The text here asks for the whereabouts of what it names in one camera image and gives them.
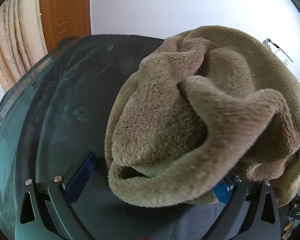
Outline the person's right hand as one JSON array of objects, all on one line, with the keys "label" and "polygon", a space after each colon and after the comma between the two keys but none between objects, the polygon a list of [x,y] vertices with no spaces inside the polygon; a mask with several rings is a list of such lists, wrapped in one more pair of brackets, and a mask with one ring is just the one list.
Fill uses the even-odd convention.
[{"label": "person's right hand", "polygon": [[291,231],[294,225],[295,219],[292,219],[283,229],[283,235],[281,237],[282,240],[287,240],[289,235],[291,235]]}]

